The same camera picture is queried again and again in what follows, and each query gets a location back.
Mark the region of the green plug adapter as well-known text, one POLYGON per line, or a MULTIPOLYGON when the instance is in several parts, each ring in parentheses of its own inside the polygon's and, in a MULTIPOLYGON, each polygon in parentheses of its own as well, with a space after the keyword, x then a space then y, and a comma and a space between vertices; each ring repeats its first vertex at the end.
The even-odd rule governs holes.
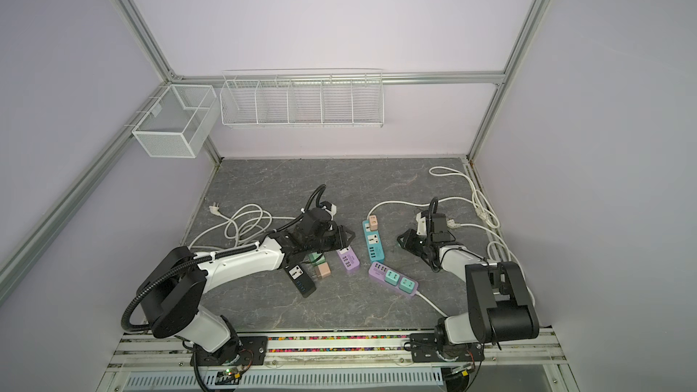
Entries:
POLYGON ((309 260, 311 264, 321 264, 326 261, 323 253, 312 253, 309 256, 309 260))

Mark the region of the black power strip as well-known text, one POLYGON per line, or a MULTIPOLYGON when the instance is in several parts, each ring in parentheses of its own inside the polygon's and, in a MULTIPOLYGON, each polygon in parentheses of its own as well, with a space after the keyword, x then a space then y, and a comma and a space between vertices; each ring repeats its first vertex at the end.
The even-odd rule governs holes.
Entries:
POLYGON ((310 297, 317 289, 314 280, 301 264, 288 265, 284 270, 304 299, 310 297))

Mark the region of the teal power strip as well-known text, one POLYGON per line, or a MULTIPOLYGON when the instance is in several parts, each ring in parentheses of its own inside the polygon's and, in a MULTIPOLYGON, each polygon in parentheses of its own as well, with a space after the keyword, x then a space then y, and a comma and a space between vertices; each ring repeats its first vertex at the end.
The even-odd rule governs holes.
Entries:
POLYGON ((385 261, 385 253, 379 231, 371 232, 368 229, 368 220, 363 221, 362 227, 370 261, 383 263, 385 261))

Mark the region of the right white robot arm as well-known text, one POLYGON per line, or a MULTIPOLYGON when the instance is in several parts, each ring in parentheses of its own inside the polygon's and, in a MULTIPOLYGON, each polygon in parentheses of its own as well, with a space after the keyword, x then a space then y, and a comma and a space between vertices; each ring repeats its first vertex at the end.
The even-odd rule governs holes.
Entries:
POLYGON ((417 228, 399 235, 398 245, 465 284, 466 311, 446 315, 435 326, 434 352, 446 362, 477 361, 486 344, 536 339, 540 323, 521 267, 515 261, 489 260, 459 243, 447 216, 423 211, 417 228))

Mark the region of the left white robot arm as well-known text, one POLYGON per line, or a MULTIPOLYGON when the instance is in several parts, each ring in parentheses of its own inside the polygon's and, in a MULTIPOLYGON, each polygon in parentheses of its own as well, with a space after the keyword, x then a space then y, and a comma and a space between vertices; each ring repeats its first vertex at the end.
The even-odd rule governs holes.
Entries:
POLYGON ((298 216, 279 228, 265 228, 241 246, 210 252, 172 249, 136 290, 121 317, 122 330, 184 339, 214 354, 235 348, 237 333, 228 319, 201 304, 208 292, 253 274, 282 270, 303 298, 310 297, 316 285, 305 270, 308 255, 348 248, 356 237, 337 223, 336 206, 322 198, 325 190, 320 185, 298 216))

